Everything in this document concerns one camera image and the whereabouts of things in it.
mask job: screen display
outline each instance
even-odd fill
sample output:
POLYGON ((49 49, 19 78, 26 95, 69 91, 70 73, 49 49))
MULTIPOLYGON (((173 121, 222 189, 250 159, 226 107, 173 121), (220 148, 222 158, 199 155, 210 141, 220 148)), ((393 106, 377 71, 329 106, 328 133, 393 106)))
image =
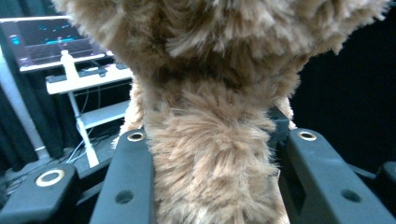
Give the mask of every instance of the screen display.
POLYGON ((0 29, 21 72, 61 65, 64 49, 76 62, 105 57, 65 16, 2 19, 0 29))

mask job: fluffy fur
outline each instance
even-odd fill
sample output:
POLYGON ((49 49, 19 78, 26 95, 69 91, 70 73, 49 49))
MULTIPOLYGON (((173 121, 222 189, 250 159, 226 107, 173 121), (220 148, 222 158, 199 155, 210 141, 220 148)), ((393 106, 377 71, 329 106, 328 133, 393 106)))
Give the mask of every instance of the fluffy fur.
POLYGON ((121 132, 146 128, 158 222, 239 224, 281 216, 266 111, 291 118, 307 60, 382 20, 387 1, 53 2, 134 71, 121 132))

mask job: white bottle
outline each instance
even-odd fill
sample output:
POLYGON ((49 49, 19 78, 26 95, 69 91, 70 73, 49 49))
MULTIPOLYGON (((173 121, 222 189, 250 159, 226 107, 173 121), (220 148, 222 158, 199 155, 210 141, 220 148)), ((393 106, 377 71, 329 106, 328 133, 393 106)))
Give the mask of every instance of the white bottle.
POLYGON ((73 56, 69 54, 67 49, 62 50, 61 53, 61 63, 64 65, 64 71, 66 72, 67 80, 79 78, 73 56))

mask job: furry costume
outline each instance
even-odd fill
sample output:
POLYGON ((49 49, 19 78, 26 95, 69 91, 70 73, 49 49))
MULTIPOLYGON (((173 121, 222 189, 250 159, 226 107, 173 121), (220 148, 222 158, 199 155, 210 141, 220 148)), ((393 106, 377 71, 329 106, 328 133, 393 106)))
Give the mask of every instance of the furry costume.
POLYGON ((134 71, 128 130, 145 125, 159 223, 275 223, 266 116, 307 60, 338 52, 386 0, 53 0, 134 71))

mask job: mounting hole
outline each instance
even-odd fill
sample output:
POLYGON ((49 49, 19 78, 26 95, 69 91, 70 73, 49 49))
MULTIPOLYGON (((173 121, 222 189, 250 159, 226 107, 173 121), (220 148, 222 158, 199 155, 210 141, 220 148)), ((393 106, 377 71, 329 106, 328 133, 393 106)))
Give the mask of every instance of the mounting hole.
POLYGON ((299 132, 298 135, 303 138, 305 141, 315 141, 317 140, 317 136, 310 132, 299 132))
POLYGON ((39 187, 48 187, 58 183, 62 178, 64 178, 64 170, 55 169, 47 171, 44 174, 40 175, 35 180, 35 183, 39 187))
POLYGON ((127 139, 131 142, 138 142, 145 138, 146 138, 146 135, 143 133, 131 133, 127 137, 127 139))
POLYGON ((130 190, 123 190, 116 196, 116 203, 125 204, 134 198, 134 194, 130 190))
POLYGON ((343 189, 343 190, 341 190, 341 195, 345 198, 345 199, 347 199, 347 200, 349 200, 349 201, 351 201, 351 202, 353 202, 353 203, 359 203, 359 202, 361 202, 361 196, 359 196, 359 194, 357 194, 355 191, 353 191, 353 190, 350 190, 350 189, 343 189))

